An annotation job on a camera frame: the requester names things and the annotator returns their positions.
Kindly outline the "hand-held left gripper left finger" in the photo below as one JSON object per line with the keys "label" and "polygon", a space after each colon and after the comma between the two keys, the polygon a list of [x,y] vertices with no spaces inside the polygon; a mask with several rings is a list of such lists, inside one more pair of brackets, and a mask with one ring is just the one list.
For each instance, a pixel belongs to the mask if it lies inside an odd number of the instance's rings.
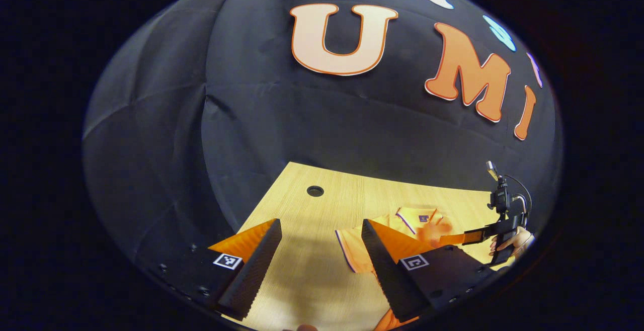
{"label": "hand-held left gripper left finger", "polygon": [[281,239],[281,221],[269,219],[210,246],[147,258],[146,271],[198,308],[242,321]]}

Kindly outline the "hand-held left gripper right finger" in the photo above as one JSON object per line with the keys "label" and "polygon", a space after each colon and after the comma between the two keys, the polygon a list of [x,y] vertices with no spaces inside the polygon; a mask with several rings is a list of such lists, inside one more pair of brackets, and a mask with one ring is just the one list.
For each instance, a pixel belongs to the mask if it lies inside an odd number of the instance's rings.
{"label": "hand-held left gripper right finger", "polygon": [[389,307],[402,322],[451,310],[496,279],[495,270],[458,246],[432,248],[372,219],[363,221],[361,237]]}

